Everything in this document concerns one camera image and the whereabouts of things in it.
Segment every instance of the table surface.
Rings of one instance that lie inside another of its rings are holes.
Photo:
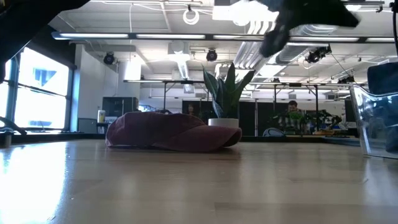
[[[0,223],[398,223],[397,192],[397,161],[332,144],[0,149]]]

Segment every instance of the maroon cap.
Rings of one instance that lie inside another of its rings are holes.
[[[187,114],[131,112],[109,125],[107,146],[155,146],[184,152],[209,152],[233,146],[240,128],[207,126]]]

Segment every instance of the white pot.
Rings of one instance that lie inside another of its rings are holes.
[[[209,126],[239,128],[239,120],[234,118],[211,118],[209,119]]]

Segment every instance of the snake plant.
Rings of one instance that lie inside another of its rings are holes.
[[[235,83],[235,66],[232,63],[224,82],[220,78],[216,79],[203,67],[205,85],[213,97],[213,109],[218,118],[239,118],[239,99],[253,76],[254,71],[250,71],[240,82]]]

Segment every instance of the glass window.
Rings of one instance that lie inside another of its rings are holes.
[[[0,116],[6,117],[7,110],[7,99],[8,99],[8,85],[0,84]],[[0,127],[3,127],[4,123],[0,121]]]
[[[10,73],[11,73],[11,60],[8,60],[6,62],[6,77],[4,78],[5,80],[10,79]]]
[[[68,77],[67,66],[27,47],[21,53],[19,83],[66,96]]]
[[[22,128],[62,129],[66,105],[65,97],[18,88],[15,123]]]

